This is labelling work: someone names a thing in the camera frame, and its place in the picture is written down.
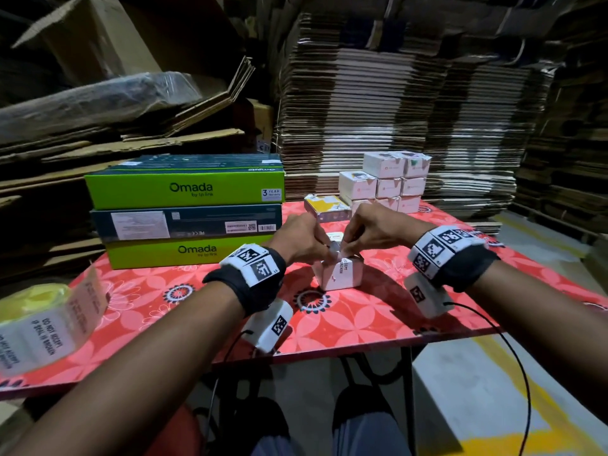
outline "red floral tablecloth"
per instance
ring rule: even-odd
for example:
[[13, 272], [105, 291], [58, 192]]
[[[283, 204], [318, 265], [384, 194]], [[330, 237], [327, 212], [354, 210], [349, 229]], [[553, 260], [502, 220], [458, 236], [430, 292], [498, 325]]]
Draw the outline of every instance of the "red floral tablecloth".
[[[303, 212], [301, 202], [283, 205], [284, 219], [289, 214]], [[426, 203], [421, 204], [414, 216], [437, 225], [460, 224], [470, 229]], [[326, 231], [343, 231], [346, 222], [330, 222], [323, 227]], [[581, 288], [493, 239], [488, 240], [492, 249], [508, 264], [575, 299], [608, 307], [607, 298]], [[370, 348], [425, 344], [493, 333], [487, 322], [461, 307], [434, 320], [422, 317], [403, 287], [404, 277], [414, 272], [406, 259], [407, 253], [405, 247], [363, 252], [369, 267], [365, 268], [361, 287], [326, 294], [318, 291], [309, 266], [291, 266], [279, 297], [293, 304], [295, 314], [272, 361], [335, 356]], [[94, 265], [103, 288], [111, 297], [96, 331], [79, 351], [65, 359], [22, 376], [0, 377], [0, 399], [65, 389], [79, 382], [103, 360], [199, 289], [203, 277], [218, 266], [112, 270], [105, 254]], [[451, 295], [454, 301], [483, 311], [466, 294], [451, 292]], [[250, 359], [252, 354], [251, 346], [240, 341], [230, 360]], [[223, 357], [224, 351], [218, 354], [216, 362]]]

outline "stack of boxes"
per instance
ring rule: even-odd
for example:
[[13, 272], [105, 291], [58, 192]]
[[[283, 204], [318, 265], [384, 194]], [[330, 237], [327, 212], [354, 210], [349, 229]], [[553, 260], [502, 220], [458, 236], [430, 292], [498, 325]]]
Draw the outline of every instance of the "stack of boxes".
[[415, 152], [366, 152], [363, 170], [340, 172], [340, 197], [353, 214], [361, 204], [373, 202], [400, 213], [416, 213], [430, 158]]
[[276, 154], [147, 155], [85, 179], [114, 269], [218, 263], [282, 224]]

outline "black wrist strap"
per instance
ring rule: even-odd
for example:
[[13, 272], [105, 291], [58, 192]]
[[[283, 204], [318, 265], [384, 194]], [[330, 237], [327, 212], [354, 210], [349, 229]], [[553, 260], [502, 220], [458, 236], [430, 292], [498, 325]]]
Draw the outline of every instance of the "black wrist strap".
[[457, 293], [462, 293], [488, 270], [498, 255], [483, 245], [469, 246], [457, 252], [445, 263], [431, 280], [435, 286], [447, 284]]
[[209, 272], [202, 283], [223, 282], [234, 291], [237, 299], [245, 310], [245, 316], [266, 310], [276, 299], [283, 284], [287, 270], [285, 260], [274, 249], [266, 248], [277, 265], [279, 272], [260, 283], [249, 286], [241, 272], [232, 266], [222, 266]]

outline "green box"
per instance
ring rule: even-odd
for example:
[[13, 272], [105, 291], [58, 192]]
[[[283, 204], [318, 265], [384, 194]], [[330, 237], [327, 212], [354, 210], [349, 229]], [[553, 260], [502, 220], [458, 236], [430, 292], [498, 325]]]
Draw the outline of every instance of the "green box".
[[113, 269], [217, 264], [242, 244], [261, 244], [270, 235], [115, 241], [106, 244]]
[[85, 179], [98, 210], [285, 201], [277, 154], [145, 155]]

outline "hand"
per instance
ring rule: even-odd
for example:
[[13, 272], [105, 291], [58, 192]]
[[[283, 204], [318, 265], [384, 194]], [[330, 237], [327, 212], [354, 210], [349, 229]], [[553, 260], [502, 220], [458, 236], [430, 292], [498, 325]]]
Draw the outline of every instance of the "hand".
[[362, 204], [346, 226], [340, 253], [347, 257], [366, 249], [386, 249], [398, 245], [411, 248], [435, 227], [430, 222], [397, 213], [379, 203]]
[[277, 251], [288, 266], [294, 262], [312, 264], [315, 261], [337, 259], [330, 252], [330, 238], [310, 213], [290, 214], [266, 246]]

